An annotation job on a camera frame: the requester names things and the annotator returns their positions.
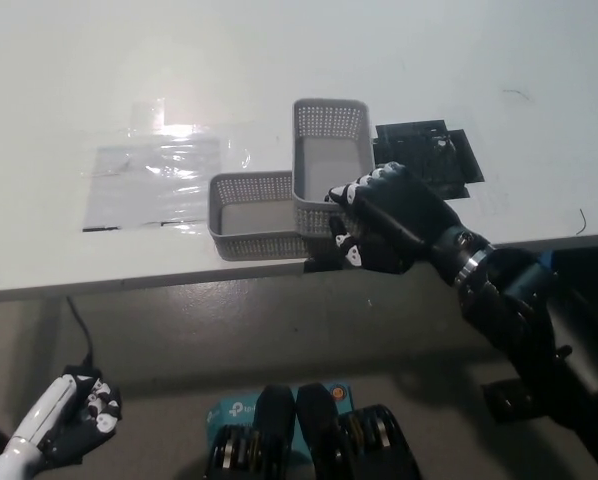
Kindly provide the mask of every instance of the gray plastic basket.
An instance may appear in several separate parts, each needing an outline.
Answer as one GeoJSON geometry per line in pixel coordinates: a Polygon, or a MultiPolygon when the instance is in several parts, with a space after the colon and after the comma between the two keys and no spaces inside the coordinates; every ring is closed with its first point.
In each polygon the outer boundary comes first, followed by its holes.
{"type": "Polygon", "coordinates": [[[304,240],[294,231],[293,209],[292,172],[223,173],[210,181],[208,229],[225,260],[331,252],[331,240],[304,240]]]}
{"type": "Polygon", "coordinates": [[[368,107],[356,100],[304,99],[294,105],[293,199],[295,229],[304,237],[330,235],[331,215],[357,225],[324,201],[328,190],[374,168],[368,107]]]}

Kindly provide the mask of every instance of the gray floor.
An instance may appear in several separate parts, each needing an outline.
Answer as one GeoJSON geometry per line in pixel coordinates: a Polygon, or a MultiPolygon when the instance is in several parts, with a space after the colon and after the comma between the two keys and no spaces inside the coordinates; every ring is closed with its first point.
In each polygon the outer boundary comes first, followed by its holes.
{"type": "MultiPolygon", "coordinates": [[[[512,372],[427,266],[404,277],[337,272],[76,300],[98,363],[124,393],[124,421],[83,466],[41,478],[200,478],[206,412],[221,395],[341,379],[357,406],[392,409],[429,480],[598,479],[577,440],[550,421],[493,424],[479,385],[512,372]]],[[[62,301],[0,304],[0,427],[12,431],[84,346],[62,301]]]]}

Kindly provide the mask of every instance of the black wire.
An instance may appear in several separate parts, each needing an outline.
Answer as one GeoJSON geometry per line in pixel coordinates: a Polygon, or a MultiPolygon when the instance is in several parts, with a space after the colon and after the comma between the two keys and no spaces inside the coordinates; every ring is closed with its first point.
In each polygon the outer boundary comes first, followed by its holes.
{"type": "Polygon", "coordinates": [[[581,227],[581,230],[579,230],[577,233],[575,233],[575,235],[579,235],[588,226],[588,222],[586,221],[586,216],[583,214],[583,210],[579,209],[579,213],[581,213],[581,218],[583,218],[583,227],[581,227]]]}
{"type": "Polygon", "coordinates": [[[74,300],[72,297],[66,297],[66,301],[68,302],[68,306],[70,307],[70,311],[72,312],[72,316],[75,318],[75,321],[79,324],[79,327],[83,331],[84,337],[86,337],[86,343],[88,344],[88,353],[84,357],[81,364],[86,367],[93,367],[95,361],[95,354],[94,354],[94,346],[92,344],[92,337],[90,336],[90,330],[88,330],[88,326],[86,322],[83,321],[81,315],[79,314],[79,310],[77,310],[77,306],[75,305],[74,300]]]}

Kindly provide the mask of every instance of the robotic arm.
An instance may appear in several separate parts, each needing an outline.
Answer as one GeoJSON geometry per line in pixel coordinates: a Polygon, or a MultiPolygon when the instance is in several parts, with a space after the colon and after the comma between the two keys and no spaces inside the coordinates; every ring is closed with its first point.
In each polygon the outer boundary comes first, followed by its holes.
{"type": "Polygon", "coordinates": [[[121,396],[97,369],[66,367],[0,455],[0,480],[29,480],[44,470],[81,463],[115,434],[121,396]]]}
{"type": "Polygon", "coordinates": [[[598,324],[576,292],[529,252],[495,249],[396,163],[332,189],[327,199],[369,227],[356,238],[341,219],[330,221],[351,265],[394,272],[425,260],[458,290],[464,318],[519,375],[484,387],[496,420],[548,415],[574,431],[598,463],[598,324]],[[368,232],[385,244],[378,247],[368,232]]]}

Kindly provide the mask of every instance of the clear plastic bag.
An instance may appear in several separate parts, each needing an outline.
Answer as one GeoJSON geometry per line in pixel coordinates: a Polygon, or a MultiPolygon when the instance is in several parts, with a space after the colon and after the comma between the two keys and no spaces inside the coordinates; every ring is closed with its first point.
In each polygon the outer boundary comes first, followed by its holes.
{"type": "Polygon", "coordinates": [[[165,125],[163,112],[162,100],[136,105],[128,131],[96,148],[84,232],[205,230],[210,179],[250,165],[238,126],[165,125]]]}

